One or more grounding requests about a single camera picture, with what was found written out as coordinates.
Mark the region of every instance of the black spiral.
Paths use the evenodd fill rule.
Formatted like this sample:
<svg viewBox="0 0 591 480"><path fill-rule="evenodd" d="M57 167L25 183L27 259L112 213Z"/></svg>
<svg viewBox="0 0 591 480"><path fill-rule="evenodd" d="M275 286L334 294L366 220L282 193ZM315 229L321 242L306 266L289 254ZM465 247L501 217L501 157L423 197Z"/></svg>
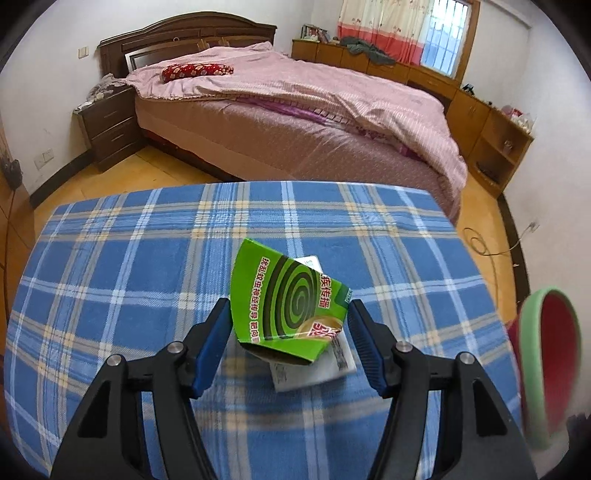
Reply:
<svg viewBox="0 0 591 480"><path fill-rule="evenodd" d="M288 260L288 257L282 256L269 278L262 310L265 340L273 339L271 311L275 314L275 330L280 338L292 336L285 333L284 325L296 330L306 319L314 316L318 295L316 273L311 268L294 261L281 275L281 270ZM301 271L293 275L298 268ZM281 281L277 286L279 277L281 277ZM273 297L275 297L274 308L272 307Z"/></svg>

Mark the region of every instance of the red floral pillow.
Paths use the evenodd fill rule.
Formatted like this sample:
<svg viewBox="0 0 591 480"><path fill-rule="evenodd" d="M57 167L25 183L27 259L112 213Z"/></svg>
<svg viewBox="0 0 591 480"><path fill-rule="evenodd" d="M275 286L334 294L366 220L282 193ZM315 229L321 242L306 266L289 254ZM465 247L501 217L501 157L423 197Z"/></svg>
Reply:
<svg viewBox="0 0 591 480"><path fill-rule="evenodd" d="M220 63L184 63L166 67L161 75L163 83L188 77L199 77L205 75L231 75L234 67Z"/></svg>

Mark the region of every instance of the tablecloth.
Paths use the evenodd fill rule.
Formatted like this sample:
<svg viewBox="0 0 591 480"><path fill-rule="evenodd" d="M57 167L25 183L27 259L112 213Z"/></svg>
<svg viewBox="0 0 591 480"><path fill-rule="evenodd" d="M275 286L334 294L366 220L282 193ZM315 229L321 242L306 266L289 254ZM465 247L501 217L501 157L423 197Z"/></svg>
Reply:
<svg viewBox="0 0 591 480"><path fill-rule="evenodd" d="M291 257L318 256L375 320L424 353L473 352L520 424L505 329L427 192L295 181L195 185L64 205L47 222L18 288L5 357L9 423L30 464L50 471L68 420L111 353L152 355L204 321L229 294L246 237ZM276 394L269 366L230 336L213 386L194 402L219 478L366 478L390 402L355 359L356 374ZM430 476L436 451L440 396L430 395L419 478ZM143 404L152 472L165 478L147 394Z"/></svg>

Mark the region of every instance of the pink bedspread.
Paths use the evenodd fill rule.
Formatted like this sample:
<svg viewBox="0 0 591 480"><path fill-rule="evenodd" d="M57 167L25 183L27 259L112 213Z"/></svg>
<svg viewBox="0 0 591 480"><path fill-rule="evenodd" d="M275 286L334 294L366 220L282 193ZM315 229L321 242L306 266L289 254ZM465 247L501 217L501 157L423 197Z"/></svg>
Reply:
<svg viewBox="0 0 591 480"><path fill-rule="evenodd" d="M233 75L163 83L173 63L223 63ZM140 97L156 100L280 100L329 119L377 132L415 151L449 182L453 196L466 184L466 164L450 136L443 106L429 94L389 80L323 64L295 61L269 42L245 48L213 47L135 70L127 77Z"/></svg>

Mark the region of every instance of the blue gripper pad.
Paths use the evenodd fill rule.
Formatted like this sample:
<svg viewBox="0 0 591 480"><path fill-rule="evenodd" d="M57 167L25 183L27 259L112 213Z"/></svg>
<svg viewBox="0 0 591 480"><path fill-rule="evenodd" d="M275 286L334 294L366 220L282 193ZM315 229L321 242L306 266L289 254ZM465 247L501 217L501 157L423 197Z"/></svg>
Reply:
<svg viewBox="0 0 591 480"><path fill-rule="evenodd" d="M207 338L199 354L195 358L196 374L193 381L194 398L200 398L203 393L212 386L217 368L222 359L228 337L232 331L232 314L230 302L220 299L213 308L203 327L210 327Z"/></svg>
<svg viewBox="0 0 591 480"><path fill-rule="evenodd" d="M349 303L347 322L369 385L381 397L390 398L391 388L400 381L392 354L394 335L387 325L372 320L361 300Z"/></svg>

